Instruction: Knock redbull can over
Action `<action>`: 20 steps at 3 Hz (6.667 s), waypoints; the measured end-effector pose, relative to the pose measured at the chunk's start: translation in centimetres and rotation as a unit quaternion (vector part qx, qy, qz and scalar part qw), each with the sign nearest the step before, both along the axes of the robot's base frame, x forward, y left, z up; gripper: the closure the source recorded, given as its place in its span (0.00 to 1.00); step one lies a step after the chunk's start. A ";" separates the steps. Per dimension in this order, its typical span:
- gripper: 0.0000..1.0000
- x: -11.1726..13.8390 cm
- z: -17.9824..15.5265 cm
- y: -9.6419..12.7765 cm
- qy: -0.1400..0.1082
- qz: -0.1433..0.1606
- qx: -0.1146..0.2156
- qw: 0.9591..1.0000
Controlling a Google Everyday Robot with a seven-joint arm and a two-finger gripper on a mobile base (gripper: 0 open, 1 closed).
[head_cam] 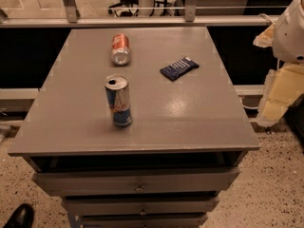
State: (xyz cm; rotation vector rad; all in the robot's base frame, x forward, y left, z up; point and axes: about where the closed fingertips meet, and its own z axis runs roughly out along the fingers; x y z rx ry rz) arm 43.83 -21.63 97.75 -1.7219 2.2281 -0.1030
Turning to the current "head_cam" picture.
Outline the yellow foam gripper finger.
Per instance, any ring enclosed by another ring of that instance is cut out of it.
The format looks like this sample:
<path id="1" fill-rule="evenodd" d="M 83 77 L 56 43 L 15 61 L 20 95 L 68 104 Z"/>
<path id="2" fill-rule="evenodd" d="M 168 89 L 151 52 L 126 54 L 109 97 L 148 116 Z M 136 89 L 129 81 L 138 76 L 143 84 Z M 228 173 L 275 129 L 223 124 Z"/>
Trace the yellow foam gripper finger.
<path id="1" fill-rule="evenodd" d="M 273 45 L 275 25 L 270 25 L 261 32 L 253 41 L 253 45 L 260 48 L 268 48 Z"/>

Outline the yellow foam padded gripper finger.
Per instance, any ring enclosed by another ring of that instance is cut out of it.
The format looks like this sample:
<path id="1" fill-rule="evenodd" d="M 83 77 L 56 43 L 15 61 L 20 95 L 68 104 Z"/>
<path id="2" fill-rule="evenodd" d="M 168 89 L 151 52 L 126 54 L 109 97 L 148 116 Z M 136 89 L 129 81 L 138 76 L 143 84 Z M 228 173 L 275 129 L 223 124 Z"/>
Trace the yellow foam padded gripper finger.
<path id="1" fill-rule="evenodd" d="M 270 69 L 265 79 L 263 97 L 258 106 L 257 124 L 271 127 L 278 123 L 303 93 L 303 64 L 285 63 L 279 70 Z"/>

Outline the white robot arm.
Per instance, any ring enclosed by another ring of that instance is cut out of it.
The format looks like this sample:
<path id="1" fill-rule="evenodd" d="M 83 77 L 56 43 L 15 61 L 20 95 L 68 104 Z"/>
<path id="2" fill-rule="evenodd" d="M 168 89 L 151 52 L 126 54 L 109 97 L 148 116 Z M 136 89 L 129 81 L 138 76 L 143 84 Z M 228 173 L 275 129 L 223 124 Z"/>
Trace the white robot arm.
<path id="1" fill-rule="evenodd" d="M 281 68 L 269 70 L 258 105 L 257 124 L 270 127 L 304 93 L 304 0 L 293 0 L 253 44 L 271 47 L 274 57 L 283 62 Z"/>

